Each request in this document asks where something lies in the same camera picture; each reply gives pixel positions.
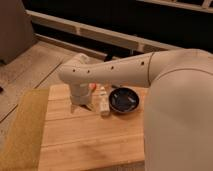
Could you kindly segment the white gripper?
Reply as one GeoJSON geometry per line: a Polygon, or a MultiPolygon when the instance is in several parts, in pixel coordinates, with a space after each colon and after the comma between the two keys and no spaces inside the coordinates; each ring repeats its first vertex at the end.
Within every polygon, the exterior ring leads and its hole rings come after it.
{"type": "Polygon", "coordinates": [[[94,110],[94,106],[90,104],[92,102],[92,94],[88,84],[71,84],[69,88],[71,102],[74,104],[71,105],[71,113],[75,113],[78,108],[76,105],[86,105],[88,110],[94,110]]]}

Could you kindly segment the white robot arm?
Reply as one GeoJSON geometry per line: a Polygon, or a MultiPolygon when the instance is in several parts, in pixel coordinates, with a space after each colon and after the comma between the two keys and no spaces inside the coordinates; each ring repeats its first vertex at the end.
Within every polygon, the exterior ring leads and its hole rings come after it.
{"type": "Polygon", "coordinates": [[[213,53],[200,49],[151,52],[91,64],[78,54],[60,79],[80,104],[90,83],[145,87],[146,171],[213,171],[213,53]]]}

